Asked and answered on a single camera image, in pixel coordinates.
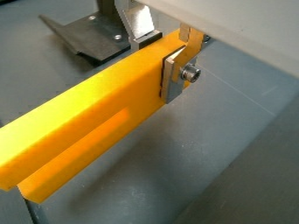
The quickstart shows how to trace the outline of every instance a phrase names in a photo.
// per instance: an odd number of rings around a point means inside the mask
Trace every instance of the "gray surface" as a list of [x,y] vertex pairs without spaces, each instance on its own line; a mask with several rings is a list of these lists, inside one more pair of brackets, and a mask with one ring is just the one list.
[[10,192],[0,191],[0,223],[33,224],[23,198],[15,188]]
[[[93,0],[0,8],[3,124],[101,69],[69,53],[37,15],[66,24],[96,10]],[[177,26],[156,12],[153,21],[165,32]],[[217,41],[198,62],[200,81],[37,207],[47,223],[172,222],[299,92],[294,78]]]
[[137,0],[299,77],[294,0]]
[[299,223],[299,95],[174,224]]

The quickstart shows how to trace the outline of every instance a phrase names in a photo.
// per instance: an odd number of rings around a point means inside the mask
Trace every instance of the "gray floor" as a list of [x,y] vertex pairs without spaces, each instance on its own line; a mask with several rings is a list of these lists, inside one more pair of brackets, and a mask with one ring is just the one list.
[[299,95],[176,224],[299,223]]
[[[65,24],[93,11],[93,0],[0,7],[2,124],[102,69],[37,18]],[[177,26],[153,15],[164,32]],[[170,223],[299,93],[299,80],[217,41],[198,65],[200,81],[35,207],[39,223]]]

